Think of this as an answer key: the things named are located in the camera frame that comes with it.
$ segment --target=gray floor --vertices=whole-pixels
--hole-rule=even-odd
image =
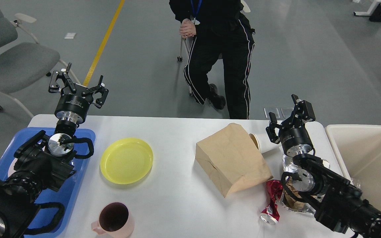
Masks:
[[[250,119],[266,119],[264,107],[292,107],[291,94],[313,104],[317,121],[381,125],[381,23],[352,12],[366,11],[363,0],[246,0],[256,29],[249,76]],[[25,24],[43,45],[56,49],[85,79],[120,0],[0,0],[6,18],[24,13],[38,19]],[[168,1],[125,0],[123,9],[89,86],[104,75],[110,94],[102,109],[89,115],[228,118],[227,110],[196,104],[188,94],[178,63],[179,23]],[[73,40],[67,32],[77,32]],[[4,47],[32,39],[23,32]],[[209,73],[224,95],[222,63]],[[49,78],[14,93],[34,114],[53,113],[58,95]],[[30,118],[0,95],[0,157],[13,135]]]

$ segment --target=chair armrest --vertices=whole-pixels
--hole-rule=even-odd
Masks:
[[[251,9],[249,9],[248,4],[246,4],[244,0],[240,0],[240,3],[242,3],[243,5],[243,9],[242,9],[243,12],[246,12],[246,13],[251,12]]]
[[[36,42],[36,44],[39,44],[38,38],[36,38],[36,36],[33,33],[31,33],[27,28],[25,28],[22,25],[23,22],[35,23],[36,22],[36,18],[33,18],[31,16],[28,16],[28,15],[25,15],[23,13],[17,13],[14,16],[16,17],[16,19],[14,21],[12,21],[12,24],[15,27],[18,27],[18,28],[22,29],[24,32],[26,32],[29,36],[31,36],[33,38],[33,40]]]
[[[33,18],[31,16],[25,15],[23,13],[16,13],[14,16],[17,18],[17,21],[20,21],[20,24],[22,24],[22,21],[25,21],[27,23],[35,23],[36,18]]]

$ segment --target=yellow plastic plate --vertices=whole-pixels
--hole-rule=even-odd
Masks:
[[[101,158],[101,172],[110,182],[129,184],[142,179],[151,169],[151,147],[141,139],[125,138],[112,143]]]

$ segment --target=clasped hands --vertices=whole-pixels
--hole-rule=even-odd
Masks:
[[[195,36],[196,35],[195,24],[189,19],[184,19],[182,21],[182,24],[180,25],[179,34],[184,39]]]

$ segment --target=blue tray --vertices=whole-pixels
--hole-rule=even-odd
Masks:
[[[7,172],[14,158],[14,152],[28,139],[34,136],[39,131],[44,130],[46,134],[51,136],[54,134],[54,128],[24,128],[15,134],[11,140],[8,148],[5,150],[2,158],[0,159],[0,179],[5,181],[8,178]],[[95,133],[89,129],[77,129],[74,134],[78,138],[87,137],[95,144]],[[74,145],[74,149],[77,150],[79,155],[86,155],[89,153],[89,149],[86,143],[79,143]],[[55,238],[59,236],[67,226],[70,220],[71,213],[73,211],[74,203],[76,202],[77,194],[79,193],[80,184],[83,181],[83,175],[85,175],[86,167],[89,160],[73,159],[71,164],[77,172],[68,178],[58,192],[54,192],[50,189],[42,191],[35,203],[46,202],[60,202],[65,206],[65,214],[59,225],[50,233],[44,233],[40,235],[25,235],[25,238]],[[39,228],[49,224],[57,212],[55,208],[42,209],[38,212],[35,219],[30,223],[29,228]]]

